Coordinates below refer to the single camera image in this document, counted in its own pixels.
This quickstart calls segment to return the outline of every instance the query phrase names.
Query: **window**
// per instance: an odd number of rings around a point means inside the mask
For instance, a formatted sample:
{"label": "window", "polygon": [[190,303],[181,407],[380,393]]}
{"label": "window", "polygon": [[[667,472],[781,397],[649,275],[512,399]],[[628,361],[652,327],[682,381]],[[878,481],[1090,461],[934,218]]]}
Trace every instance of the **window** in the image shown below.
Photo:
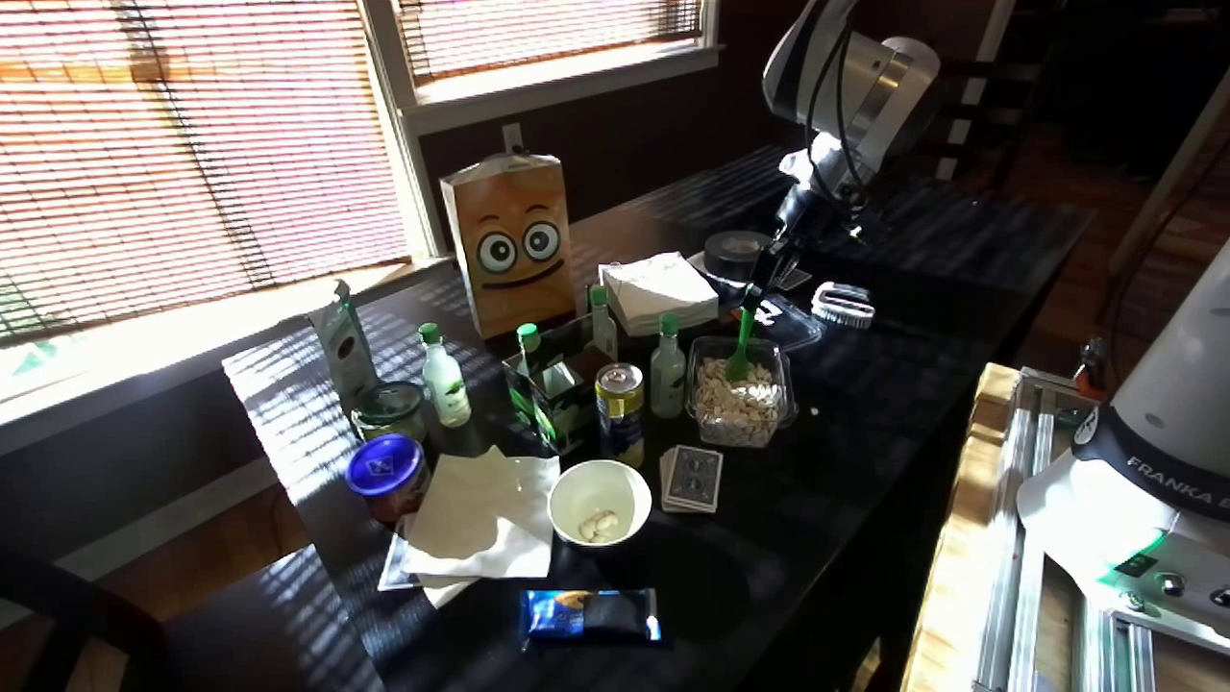
{"label": "window", "polygon": [[401,0],[416,85],[617,47],[698,44],[698,0]]}
{"label": "window", "polygon": [[628,52],[565,77],[643,68],[710,47],[710,6],[6,0],[0,406],[4,376],[52,361],[65,332],[436,257],[436,185],[410,165],[410,135],[439,127],[416,120],[429,88],[497,75],[500,93],[562,77],[505,68]]}
{"label": "window", "polygon": [[717,0],[401,0],[416,130],[710,68]]}
{"label": "window", "polygon": [[325,6],[0,17],[0,343],[410,256],[366,36]]}

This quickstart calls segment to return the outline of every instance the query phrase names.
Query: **wire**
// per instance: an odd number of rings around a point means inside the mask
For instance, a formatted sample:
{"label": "wire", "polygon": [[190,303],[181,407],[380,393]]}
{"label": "wire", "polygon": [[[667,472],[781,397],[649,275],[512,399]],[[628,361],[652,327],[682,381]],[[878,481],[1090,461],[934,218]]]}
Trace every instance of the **wire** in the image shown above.
{"label": "wire", "polygon": [[838,107],[838,143],[840,143],[846,174],[848,174],[853,190],[861,192],[865,185],[861,185],[861,174],[853,165],[853,147],[848,147],[848,130],[846,130],[846,68],[838,68],[838,99],[835,99],[835,107]]}
{"label": "wire", "polygon": [[840,52],[846,44],[848,44],[848,24],[846,24],[840,36],[835,40],[830,54],[821,57],[821,65],[817,65],[817,75],[813,75],[813,81],[812,81],[806,122],[803,122],[803,135],[806,135],[803,152],[806,152],[812,180],[813,180],[817,192],[830,198],[830,202],[838,202],[838,198],[835,198],[835,190],[817,179],[817,162],[813,162],[813,156],[812,156],[812,139],[813,139],[812,122],[813,122],[817,88],[821,88],[821,81],[830,77],[838,54],[846,57],[846,52]]}

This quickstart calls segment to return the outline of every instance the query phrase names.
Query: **window blind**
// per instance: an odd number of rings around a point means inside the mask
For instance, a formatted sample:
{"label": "window blind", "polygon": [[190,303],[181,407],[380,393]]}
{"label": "window blind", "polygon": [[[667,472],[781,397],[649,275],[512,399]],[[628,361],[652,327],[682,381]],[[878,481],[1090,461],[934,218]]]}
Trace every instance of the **window blind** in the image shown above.
{"label": "window blind", "polygon": [[416,81],[698,40],[698,0],[401,0]]}
{"label": "window blind", "polygon": [[6,0],[0,345],[406,257],[352,0]]}

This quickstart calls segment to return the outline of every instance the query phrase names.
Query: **glossy table surface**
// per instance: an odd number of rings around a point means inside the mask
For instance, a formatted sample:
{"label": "glossy table surface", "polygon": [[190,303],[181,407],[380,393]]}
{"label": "glossy table surface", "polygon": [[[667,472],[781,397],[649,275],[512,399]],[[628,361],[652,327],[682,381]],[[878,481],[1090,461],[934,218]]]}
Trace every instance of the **glossy table surface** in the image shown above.
{"label": "glossy table surface", "polygon": [[[575,284],[592,277],[596,261],[643,257],[660,248],[696,252],[702,235],[725,229],[772,229],[781,202],[772,165],[776,156],[749,156],[575,224]],[[1081,235],[1067,215],[1039,215],[1039,229],[1049,244],[1029,239],[1033,261],[1021,257],[1004,277],[926,261],[901,270],[904,283],[916,283],[911,294],[934,284],[934,295],[947,288],[967,294],[972,303],[983,295],[980,312],[993,327],[947,332],[947,303],[922,294],[901,295],[906,309],[885,312],[874,332],[817,327],[812,338],[789,343],[796,422],[769,450],[725,450],[715,518],[652,513],[649,527],[612,553],[553,544],[547,586],[660,590],[667,645],[521,652],[515,612],[521,586],[512,580],[482,580],[442,612],[418,593],[380,598],[375,575],[388,532],[366,517],[339,476],[359,440],[332,393],[313,327],[300,324],[223,365],[391,687],[733,687],[753,676],[796,614],[813,608],[826,575],[901,493],[911,464],[926,464],[926,444],[952,417],[966,417],[980,365],[1040,295]],[[890,277],[890,257],[840,261],[865,261]],[[416,324],[421,318],[439,318],[448,336],[478,406],[468,431],[436,431],[429,448],[478,456],[500,444],[509,456],[521,456],[520,440],[509,436],[500,354],[471,338],[452,265],[416,275],[362,303],[380,376],[410,381],[418,375]],[[656,490],[656,456],[667,444],[696,444],[696,429],[687,418],[649,422],[647,444],[647,481]]]}

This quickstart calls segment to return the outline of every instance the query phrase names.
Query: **glass jar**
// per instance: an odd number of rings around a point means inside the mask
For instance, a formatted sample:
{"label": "glass jar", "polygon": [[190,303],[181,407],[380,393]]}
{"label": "glass jar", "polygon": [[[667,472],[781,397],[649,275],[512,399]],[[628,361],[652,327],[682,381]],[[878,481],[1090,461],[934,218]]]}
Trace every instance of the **glass jar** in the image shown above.
{"label": "glass jar", "polygon": [[350,413],[359,440],[406,436],[421,440],[421,393],[406,381],[384,381]]}

